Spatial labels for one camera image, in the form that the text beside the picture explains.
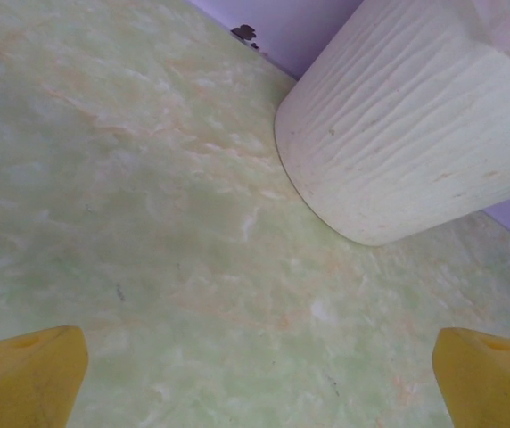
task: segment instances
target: white trash can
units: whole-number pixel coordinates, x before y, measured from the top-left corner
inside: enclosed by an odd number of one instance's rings
[[[510,198],[510,40],[479,10],[510,0],[473,1],[365,0],[279,107],[287,174],[352,241]]]

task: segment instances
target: textured white surface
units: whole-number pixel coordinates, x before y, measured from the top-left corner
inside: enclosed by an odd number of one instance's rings
[[[469,3],[366,0],[280,106],[276,139],[319,217],[391,242],[510,197],[510,58]]]

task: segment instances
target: green marble floor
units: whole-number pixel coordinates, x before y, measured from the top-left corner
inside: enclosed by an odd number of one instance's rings
[[[178,0],[0,0],[0,339],[83,328],[70,428],[450,427],[437,332],[510,336],[486,216],[373,249],[305,206],[292,84]]]

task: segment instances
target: marble pattern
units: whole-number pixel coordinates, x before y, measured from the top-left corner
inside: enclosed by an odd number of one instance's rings
[[[483,214],[381,248],[273,136],[293,82],[178,0],[0,0],[0,339],[80,325],[80,427],[449,427],[443,326],[510,337]]]

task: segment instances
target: yellow plastic piece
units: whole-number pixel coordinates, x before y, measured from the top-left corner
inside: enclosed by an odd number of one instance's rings
[[[510,340],[441,330],[433,372],[456,428],[510,428]]]
[[[64,428],[87,364],[78,327],[0,341],[0,428]]]

